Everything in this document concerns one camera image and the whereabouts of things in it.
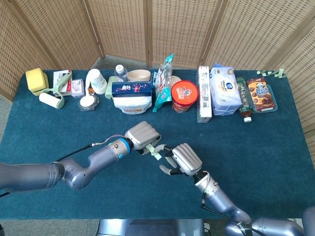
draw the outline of blue ring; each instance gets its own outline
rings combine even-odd
[[[128,154],[129,154],[130,153],[130,147],[129,147],[129,144],[127,143],[127,141],[125,139],[122,139],[122,138],[119,138],[119,140],[121,140],[127,146]]]

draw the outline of blue box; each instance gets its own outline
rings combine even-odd
[[[152,95],[152,84],[148,82],[113,82],[113,97],[141,97]]]

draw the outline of plastic bottle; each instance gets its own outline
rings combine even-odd
[[[117,82],[127,82],[129,81],[127,70],[123,65],[117,65],[115,70],[115,77]]]
[[[241,116],[244,117],[244,122],[248,123],[252,121],[252,106],[250,105],[250,102],[248,100],[246,81],[243,77],[236,78],[236,81],[242,101],[242,105],[239,107],[238,110],[240,111]]]

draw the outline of red lid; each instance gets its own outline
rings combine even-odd
[[[172,99],[182,105],[188,106],[192,105],[198,98],[198,89],[197,86],[188,81],[181,80],[175,83],[172,87]]]

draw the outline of plastic bag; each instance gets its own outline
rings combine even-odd
[[[156,101],[153,112],[157,112],[164,102],[172,101],[171,89],[168,87],[170,77],[172,75],[172,60],[174,54],[172,53],[165,58],[164,63],[158,69],[155,80]]]

